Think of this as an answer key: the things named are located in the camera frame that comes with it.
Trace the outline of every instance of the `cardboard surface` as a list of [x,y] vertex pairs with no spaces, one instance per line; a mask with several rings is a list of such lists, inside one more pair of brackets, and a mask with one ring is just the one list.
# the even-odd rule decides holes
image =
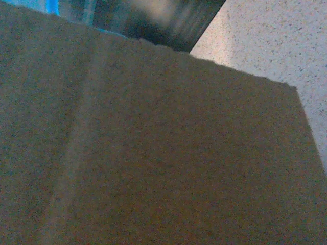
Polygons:
[[0,3],[1,244],[322,244],[295,87]]

